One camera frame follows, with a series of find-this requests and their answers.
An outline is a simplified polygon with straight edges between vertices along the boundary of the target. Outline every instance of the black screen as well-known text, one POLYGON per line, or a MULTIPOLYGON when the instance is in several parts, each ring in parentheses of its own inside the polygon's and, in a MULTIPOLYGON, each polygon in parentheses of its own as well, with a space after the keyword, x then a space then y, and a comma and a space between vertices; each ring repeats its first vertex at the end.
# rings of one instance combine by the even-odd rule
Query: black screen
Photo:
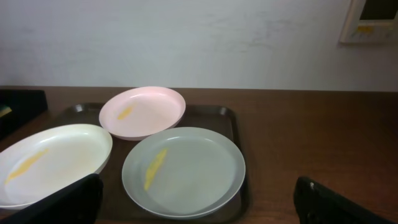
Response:
POLYGON ((367 0, 361 20, 393 20, 398 11, 398 0, 367 0))

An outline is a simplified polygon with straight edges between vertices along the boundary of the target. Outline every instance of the table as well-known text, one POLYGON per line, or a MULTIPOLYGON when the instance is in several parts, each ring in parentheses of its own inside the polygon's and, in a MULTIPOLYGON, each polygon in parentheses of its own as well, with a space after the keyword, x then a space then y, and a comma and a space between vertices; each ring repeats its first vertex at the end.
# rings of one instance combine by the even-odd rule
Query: table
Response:
MULTIPOLYGON (((106 102, 128 89, 2 88, 45 90, 49 111, 1 141, 0 151, 69 106, 106 102)), ((240 223, 299 223, 293 191, 301 175, 398 222, 398 93, 176 90, 187 104, 223 105, 238 116, 253 197, 240 223)))

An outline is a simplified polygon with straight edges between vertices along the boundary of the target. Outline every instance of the tray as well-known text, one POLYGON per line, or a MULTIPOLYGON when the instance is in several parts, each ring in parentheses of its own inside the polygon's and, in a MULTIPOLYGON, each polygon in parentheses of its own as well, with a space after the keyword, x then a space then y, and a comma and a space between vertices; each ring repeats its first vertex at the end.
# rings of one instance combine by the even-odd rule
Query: tray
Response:
MULTIPOLYGON (((100 125, 98 115, 102 103, 85 103, 72 106, 46 125, 46 129, 66 124, 95 124, 100 125)), ((206 128, 220 133, 237 145, 240 150, 238 127, 234 113, 222 106, 187 105, 185 114, 177 127, 206 128)), ((175 220, 166 220, 157 217, 136 205, 124 190, 121 180, 123 162, 137 141, 125 141, 113 137, 111 157, 100 173, 104 183, 103 202, 98 219, 120 221, 148 221, 172 223, 175 220)), ((241 218, 251 202, 247 177, 240 191, 226 205, 216 212, 195 220, 178 221, 186 223, 230 223, 241 218)))

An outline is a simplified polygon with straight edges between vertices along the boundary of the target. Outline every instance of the control panel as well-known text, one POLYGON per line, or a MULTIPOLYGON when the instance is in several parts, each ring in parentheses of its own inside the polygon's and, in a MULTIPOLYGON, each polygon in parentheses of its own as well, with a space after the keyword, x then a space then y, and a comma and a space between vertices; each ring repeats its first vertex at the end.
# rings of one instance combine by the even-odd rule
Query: control panel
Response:
POLYGON ((352 0, 340 42, 398 42, 398 0, 352 0))

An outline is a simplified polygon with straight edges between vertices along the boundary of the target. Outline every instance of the plate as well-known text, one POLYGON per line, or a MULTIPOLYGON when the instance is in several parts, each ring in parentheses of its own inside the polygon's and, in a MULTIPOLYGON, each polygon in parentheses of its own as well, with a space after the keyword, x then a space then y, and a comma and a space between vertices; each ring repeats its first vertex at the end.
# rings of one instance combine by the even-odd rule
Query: plate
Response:
POLYGON ((112 137, 91 124, 42 131, 0 153, 0 208, 22 209, 92 173, 100 173, 112 137))
POLYGON ((174 90, 147 86, 125 91, 110 99, 99 113, 99 122, 114 136, 138 141, 180 121, 183 97, 174 90))
POLYGON ((202 128, 173 128, 137 144, 123 164, 127 194, 142 208, 173 219, 210 214, 240 189, 241 151, 228 138, 202 128))

